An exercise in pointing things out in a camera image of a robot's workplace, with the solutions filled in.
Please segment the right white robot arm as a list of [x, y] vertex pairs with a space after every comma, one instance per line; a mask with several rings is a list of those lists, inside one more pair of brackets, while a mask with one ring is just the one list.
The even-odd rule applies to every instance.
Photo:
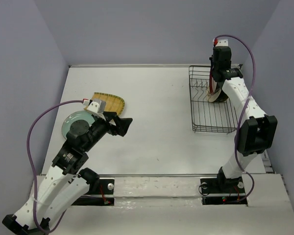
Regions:
[[249, 163], [272, 146], [277, 118], [267, 115], [250, 94], [238, 68], [231, 67], [231, 49], [214, 46], [210, 57], [210, 102], [229, 99], [239, 114], [234, 153], [217, 174], [216, 187], [227, 192], [239, 183]]

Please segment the cream plate black brushstroke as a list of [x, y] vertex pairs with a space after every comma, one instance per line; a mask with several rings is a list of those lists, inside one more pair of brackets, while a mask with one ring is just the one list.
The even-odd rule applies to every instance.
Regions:
[[214, 94], [209, 94], [207, 101], [210, 103], [220, 103], [225, 102], [228, 96], [224, 93], [222, 89], [218, 89]]

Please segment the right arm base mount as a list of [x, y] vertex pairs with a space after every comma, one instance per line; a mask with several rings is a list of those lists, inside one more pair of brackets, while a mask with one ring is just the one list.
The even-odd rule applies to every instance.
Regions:
[[203, 205], [247, 205], [242, 177], [229, 186], [221, 187], [217, 178], [201, 178], [198, 192]]

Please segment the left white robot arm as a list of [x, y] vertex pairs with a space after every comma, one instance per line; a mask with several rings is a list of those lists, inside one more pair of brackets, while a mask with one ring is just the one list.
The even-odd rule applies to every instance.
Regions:
[[132, 118], [115, 112], [93, 117], [93, 123], [76, 120], [66, 141], [52, 161], [48, 173], [28, 201], [14, 214], [6, 215], [3, 225], [16, 235], [46, 235], [59, 223], [66, 209], [85, 193], [98, 189], [99, 175], [82, 168], [87, 152], [105, 135], [124, 136]]

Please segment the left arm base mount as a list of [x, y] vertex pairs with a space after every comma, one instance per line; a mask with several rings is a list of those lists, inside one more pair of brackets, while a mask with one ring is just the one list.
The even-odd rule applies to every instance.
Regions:
[[90, 185], [89, 191], [76, 199], [72, 206], [113, 206], [114, 178], [100, 178], [99, 183]]

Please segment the yellow bamboo woven plate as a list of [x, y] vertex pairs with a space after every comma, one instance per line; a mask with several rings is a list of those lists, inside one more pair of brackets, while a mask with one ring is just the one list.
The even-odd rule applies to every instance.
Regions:
[[92, 100], [100, 99], [106, 102], [105, 111], [106, 112], [116, 112], [120, 116], [125, 108], [125, 100], [114, 94], [99, 93], [95, 92]]

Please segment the red rimmed beige plate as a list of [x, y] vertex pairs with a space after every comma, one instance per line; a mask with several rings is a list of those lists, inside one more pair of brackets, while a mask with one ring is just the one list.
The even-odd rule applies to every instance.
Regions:
[[214, 95], [215, 94], [215, 91], [216, 91], [216, 82], [214, 81], [213, 79], [213, 74], [212, 74], [212, 71], [213, 71], [213, 57], [211, 56], [209, 58], [210, 60], [210, 73], [209, 73], [209, 93], [211, 95]]

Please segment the light green round plate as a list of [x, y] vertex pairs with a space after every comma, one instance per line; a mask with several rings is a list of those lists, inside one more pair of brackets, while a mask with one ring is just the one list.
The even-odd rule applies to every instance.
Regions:
[[91, 126], [92, 123], [95, 121], [92, 115], [86, 111], [77, 111], [72, 114], [70, 114], [63, 122], [61, 133], [63, 138], [66, 140], [66, 134], [70, 130], [70, 126], [77, 120], [85, 120], [88, 122], [88, 124]]

